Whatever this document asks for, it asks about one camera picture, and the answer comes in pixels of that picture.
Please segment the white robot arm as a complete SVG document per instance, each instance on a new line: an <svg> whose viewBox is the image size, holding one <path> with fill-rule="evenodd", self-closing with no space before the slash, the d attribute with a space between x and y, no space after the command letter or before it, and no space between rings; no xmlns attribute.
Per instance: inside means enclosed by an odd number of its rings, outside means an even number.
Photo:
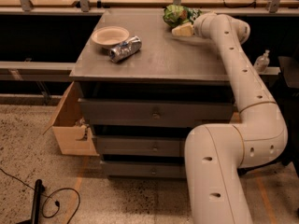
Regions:
<svg viewBox="0 0 299 224"><path fill-rule="evenodd" d="M288 141L286 122L270 91L241 48L249 25L206 13L172 30L211 39L229 78L240 121L195 127L184 158L193 224L253 224L237 170L267 164Z"/></svg>

